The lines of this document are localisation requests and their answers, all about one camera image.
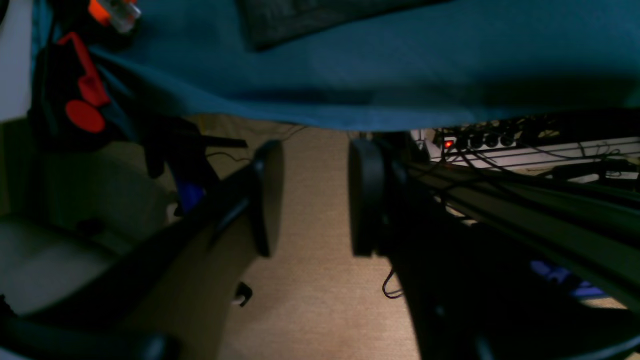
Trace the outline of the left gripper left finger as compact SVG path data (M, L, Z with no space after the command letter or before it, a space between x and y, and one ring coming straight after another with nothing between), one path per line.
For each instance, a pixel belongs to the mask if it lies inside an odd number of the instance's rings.
M274 255L284 154L265 142L182 219L50 307L1 317L1 347L32 360L217 360L242 276Z

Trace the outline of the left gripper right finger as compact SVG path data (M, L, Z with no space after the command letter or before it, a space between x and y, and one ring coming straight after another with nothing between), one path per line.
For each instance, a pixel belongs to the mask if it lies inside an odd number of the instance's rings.
M624 360L639 194L349 144L353 253L386 257L423 360Z

